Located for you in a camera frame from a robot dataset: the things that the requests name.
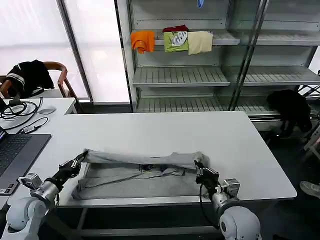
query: black cable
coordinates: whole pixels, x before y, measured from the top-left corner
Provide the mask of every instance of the black cable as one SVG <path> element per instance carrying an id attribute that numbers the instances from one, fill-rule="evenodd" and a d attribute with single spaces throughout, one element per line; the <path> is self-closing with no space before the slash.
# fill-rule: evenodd
<path id="1" fill-rule="evenodd" d="M 40 125 L 34 126 L 34 130 L 33 130 L 32 132 L 36 131 L 37 129 L 41 128 L 43 125 L 45 125 L 45 124 L 49 121 L 49 118 L 48 118 L 48 117 L 44 116 L 44 117 L 41 117 L 41 118 L 33 121 L 33 122 L 30 123 L 29 125 L 24 126 L 23 128 L 21 128 L 16 134 L 20 134 L 20 133 L 24 132 L 24 131 L 25 131 L 25 128 L 30 127 L 31 125 L 37 123 L 38 121 L 40 121 L 40 120 L 42 120 L 42 119 L 45 119 L 45 122 L 42 123 L 42 124 L 40 124 Z"/>
<path id="2" fill-rule="evenodd" d="M 18 128 L 20 126 L 22 126 L 23 124 L 27 123 L 34 115 L 36 115 L 36 113 L 38 112 L 39 108 L 41 107 L 42 105 L 42 102 L 43 102 L 43 98 L 40 97 L 40 102 L 39 102 L 39 105 L 37 106 L 34 102 L 32 101 L 22 101 L 22 102 L 19 102 L 19 103 L 9 103 L 9 105 L 7 105 L 7 107 L 0 113 L 0 118 L 1 119 L 13 119 L 15 117 L 20 117 L 20 116 L 29 116 L 30 117 L 25 120 L 24 122 L 16 125 L 16 126 L 12 126 L 12 127 L 8 127 L 8 128 L 3 128 L 3 130 L 11 130 L 11 129 L 15 129 L 15 128 Z M 32 110 L 31 112 L 28 112 L 28 113 L 23 113 L 23 111 L 25 111 L 27 109 L 27 104 L 31 104 L 31 105 L 34 105 L 34 110 Z M 22 110 L 18 111 L 18 112 L 13 112 L 13 110 L 11 109 L 11 107 L 15 107 L 15 106 L 23 106 Z M 8 112 L 5 112 L 6 109 L 10 109 L 11 113 L 8 113 Z"/>
<path id="3" fill-rule="evenodd" d="M 200 189 L 199 189 L 199 198 L 200 198 L 200 208 L 201 208 L 201 212 L 205 218 L 205 220 L 211 225 L 213 226 L 214 228 L 216 228 L 217 230 L 220 229 L 220 227 L 216 224 L 214 224 L 212 221 L 210 221 L 210 219 L 207 217 L 206 213 L 205 213 L 205 209 L 204 209 L 204 206 L 202 204 L 202 187 L 203 187 L 203 183 L 201 184 L 200 186 Z"/>

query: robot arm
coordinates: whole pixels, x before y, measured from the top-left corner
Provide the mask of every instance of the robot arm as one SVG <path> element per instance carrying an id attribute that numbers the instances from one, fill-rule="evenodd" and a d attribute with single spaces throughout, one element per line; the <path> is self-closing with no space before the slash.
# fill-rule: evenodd
<path id="1" fill-rule="evenodd" d="M 43 183 L 38 175 L 33 173 L 19 177 L 18 181 L 30 189 L 31 196 L 18 199 L 9 208 L 6 214 L 7 224 L 1 239 L 38 240 L 42 219 L 59 204 L 59 192 L 68 179 L 79 174 L 81 162 L 87 154 L 85 151 L 73 160 L 59 165 L 59 171 Z"/>
<path id="2" fill-rule="evenodd" d="M 237 194 L 240 183 L 236 179 L 218 182 L 219 173 L 194 161 L 198 170 L 196 183 L 208 190 L 209 199 L 217 214 L 218 226 L 226 240 L 261 240 L 260 222 L 249 209 L 239 206 Z"/>
<path id="3" fill-rule="evenodd" d="M 43 183 L 38 175 L 29 173 L 20 177 L 21 184 L 30 189 L 30 197 L 17 200 L 6 214 L 2 240 L 38 240 L 38 230 L 44 216 L 59 204 L 59 192 L 70 178 L 76 177 L 81 162 L 88 154 L 79 154 L 71 161 L 59 165 L 59 171 Z M 218 216 L 218 226 L 226 240 L 261 240 L 260 222 L 249 209 L 239 206 L 236 198 L 240 183 L 236 179 L 218 182 L 219 173 L 194 161 L 198 170 L 196 183 L 208 190 L 209 198 Z"/>

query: cream cloth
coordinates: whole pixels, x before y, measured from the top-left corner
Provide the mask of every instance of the cream cloth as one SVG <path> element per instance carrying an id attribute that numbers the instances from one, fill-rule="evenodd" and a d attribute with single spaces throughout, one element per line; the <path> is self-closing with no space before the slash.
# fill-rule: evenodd
<path id="1" fill-rule="evenodd" d="M 188 54 L 211 52 L 213 35 L 207 31 L 188 32 Z"/>

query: red cloth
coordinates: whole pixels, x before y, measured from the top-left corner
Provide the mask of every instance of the red cloth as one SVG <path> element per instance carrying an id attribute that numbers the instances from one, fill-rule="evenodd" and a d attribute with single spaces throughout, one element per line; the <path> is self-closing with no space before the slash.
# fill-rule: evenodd
<path id="1" fill-rule="evenodd" d="M 162 30 L 162 32 L 163 33 L 166 33 L 166 32 L 189 32 L 189 28 L 187 28 L 186 25 L 166 27 Z"/>

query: blue object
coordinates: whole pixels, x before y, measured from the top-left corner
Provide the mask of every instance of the blue object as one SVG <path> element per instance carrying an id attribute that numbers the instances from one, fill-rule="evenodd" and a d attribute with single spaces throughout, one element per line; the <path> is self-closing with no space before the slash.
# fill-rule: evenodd
<path id="1" fill-rule="evenodd" d="M 202 8 L 205 0 L 197 0 L 197 2 L 198 2 L 198 9 L 200 9 L 200 8 Z"/>

